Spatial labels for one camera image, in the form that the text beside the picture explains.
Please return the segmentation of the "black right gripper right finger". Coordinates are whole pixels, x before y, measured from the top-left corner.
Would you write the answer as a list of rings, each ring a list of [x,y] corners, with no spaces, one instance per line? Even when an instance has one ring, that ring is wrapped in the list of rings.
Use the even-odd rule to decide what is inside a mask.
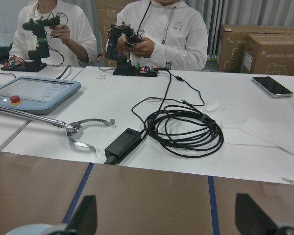
[[[235,225],[241,235],[274,235],[277,225],[247,193],[237,193]]]

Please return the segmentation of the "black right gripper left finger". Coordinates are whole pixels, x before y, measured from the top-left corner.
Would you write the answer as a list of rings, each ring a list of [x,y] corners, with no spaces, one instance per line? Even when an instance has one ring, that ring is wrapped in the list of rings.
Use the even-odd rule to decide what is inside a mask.
[[[94,235],[98,226],[97,201],[95,195],[84,196],[69,223],[67,235]]]

